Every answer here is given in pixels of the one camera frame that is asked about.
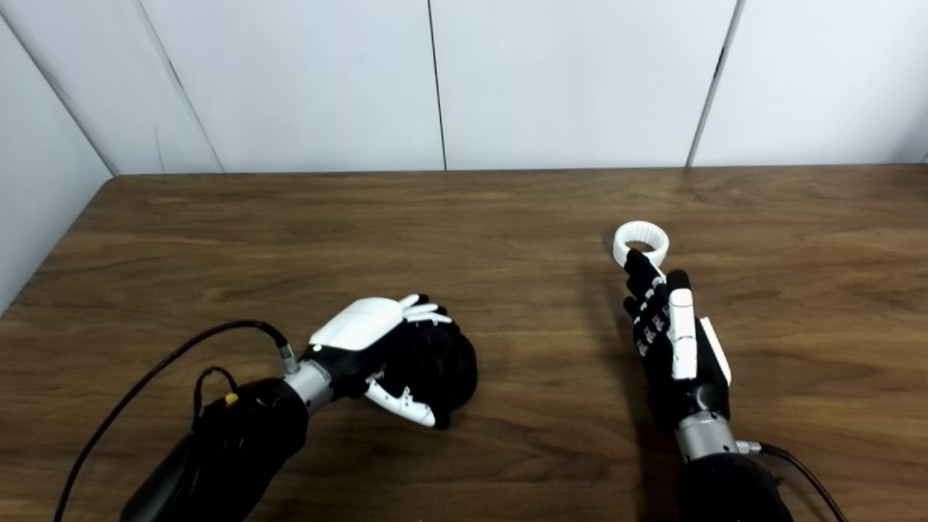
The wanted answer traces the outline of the white and black right hand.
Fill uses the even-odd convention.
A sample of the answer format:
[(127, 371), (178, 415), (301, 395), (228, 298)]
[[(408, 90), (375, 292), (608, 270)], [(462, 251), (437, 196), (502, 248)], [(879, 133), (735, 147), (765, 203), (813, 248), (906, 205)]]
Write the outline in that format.
[(623, 265), (630, 295), (624, 309), (647, 378), (647, 403), (657, 426), (673, 431), (692, 414), (730, 419), (729, 377), (694, 310), (683, 270), (662, 274), (644, 252), (627, 252)]

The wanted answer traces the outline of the white and black left hand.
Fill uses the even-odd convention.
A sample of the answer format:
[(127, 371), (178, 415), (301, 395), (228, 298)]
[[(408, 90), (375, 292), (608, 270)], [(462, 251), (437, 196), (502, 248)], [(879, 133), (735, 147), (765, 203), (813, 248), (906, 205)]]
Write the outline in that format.
[(313, 333), (302, 359), (328, 374), (331, 401), (367, 397), (389, 413), (445, 430), (443, 356), (459, 333), (427, 295), (367, 297)]

